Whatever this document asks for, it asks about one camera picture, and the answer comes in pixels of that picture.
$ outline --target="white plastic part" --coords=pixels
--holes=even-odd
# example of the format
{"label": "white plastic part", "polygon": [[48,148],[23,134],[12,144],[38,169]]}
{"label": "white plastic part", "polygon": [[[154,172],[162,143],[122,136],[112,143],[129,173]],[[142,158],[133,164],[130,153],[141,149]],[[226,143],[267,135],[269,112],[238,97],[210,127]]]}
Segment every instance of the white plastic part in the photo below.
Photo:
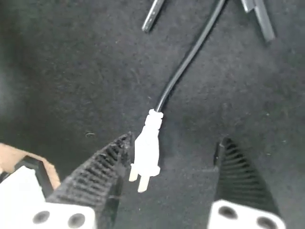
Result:
{"label": "white plastic part", "polygon": [[0,228],[23,228],[16,226],[20,216],[44,201],[35,170],[20,167],[0,183]]}
{"label": "white plastic part", "polygon": [[286,226],[283,220],[273,213],[218,200],[212,204],[207,228],[286,229]]}
{"label": "white plastic part", "polygon": [[44,202],[27,208],[22,214],[15,214],[15,220],[2,228],[96,229],[95,212],[90,207]]}
{"label": "white plastic part", "polygon": [[136,181],[141,176],[138,192],[145,192],[150,177],[160,173],[159,161],[159,129],[163,113],[149,110],[145,126],[134,143],[134,163],[130,171],[129,181]]}

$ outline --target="screw hole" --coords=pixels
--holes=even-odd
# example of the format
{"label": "screw hole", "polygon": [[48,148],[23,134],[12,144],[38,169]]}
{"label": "screw hole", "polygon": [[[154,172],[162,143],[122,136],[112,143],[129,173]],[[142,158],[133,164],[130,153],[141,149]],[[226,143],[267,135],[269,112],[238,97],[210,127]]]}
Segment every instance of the screw hole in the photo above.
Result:
{"label": "screw hole", "polygon": [[237,219],[237,213],[233,208],[223,206],[219,208],[218,213],[228,219]]}
{"label": "screw hole", "polygon": [[34,224],[44,223],[45,221],[48,220],[49,216],[50,216],[49,211],[38,212],[33,218],[33,223]]}
{"label": "screw hole", "polygon": [[266,217],[258,218],[257,224],[263,229],[277,229],[276,224],[271,219]]}
{"label": "screw hole", "polygon": [[81,213],[76,213],[72,215],[68,220],[68,226],[70,228],[76,229],[80,228],[85,222],[85,216]]}

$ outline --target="dark fabric surface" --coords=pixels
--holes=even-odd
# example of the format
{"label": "dark fabric surface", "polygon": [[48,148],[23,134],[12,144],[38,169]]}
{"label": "dark fabric surface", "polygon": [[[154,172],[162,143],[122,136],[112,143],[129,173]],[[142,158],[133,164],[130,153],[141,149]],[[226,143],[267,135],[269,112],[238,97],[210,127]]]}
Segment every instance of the dark fabric surface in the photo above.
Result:
{"label": "dark fabric surface", "polygon": [[[0,141],[39,154],[65,178],[96,150],[141,131],[148,110],[213,1],[0,1]],[[160,133],[161,174],[125,183],[116,228],[205,228],[215,143],[230,136],[262,173],[288,228],[305,226],[303,0],[266,0],[277,39],[228,1],[175,88]]]}

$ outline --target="ribbed rubber pad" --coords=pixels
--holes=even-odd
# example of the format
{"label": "ribbed rubber pad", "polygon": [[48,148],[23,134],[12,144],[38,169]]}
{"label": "ribbed rubber pad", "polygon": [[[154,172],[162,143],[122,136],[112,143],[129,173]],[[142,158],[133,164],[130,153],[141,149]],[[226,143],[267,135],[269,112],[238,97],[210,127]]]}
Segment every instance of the ribbed rubber pad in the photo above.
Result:
{"label": "ribbed rubber pad", "polygon": [[98,228],[111,228],[119,205],[122,178],[130,165],[131,138],[128,133],[96,152],[62,182],[47,202],[91,207],[95,210]]}
{"label": "ribbed rubber pad", "polygon": [[219,167],[215,200],[224,199],[279,215],[265,182],[231,139],[226,138],[215,155]]}

